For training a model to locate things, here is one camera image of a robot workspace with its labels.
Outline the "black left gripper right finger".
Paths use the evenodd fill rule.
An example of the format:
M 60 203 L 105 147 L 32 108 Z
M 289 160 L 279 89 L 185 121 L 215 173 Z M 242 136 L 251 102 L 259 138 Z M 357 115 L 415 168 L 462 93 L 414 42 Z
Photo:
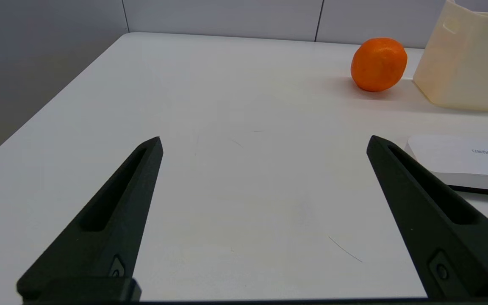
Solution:
M 488 218 L 400 147 L 366 154 L 430 299 L 488 299 Z

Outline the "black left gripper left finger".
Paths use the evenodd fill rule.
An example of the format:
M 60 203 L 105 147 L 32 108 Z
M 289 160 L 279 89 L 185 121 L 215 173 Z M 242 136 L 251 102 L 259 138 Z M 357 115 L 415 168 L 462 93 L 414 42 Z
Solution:
M 135 302 L 133 278 L 164 151 L 138 145 L 17 281 L 24 302 Z

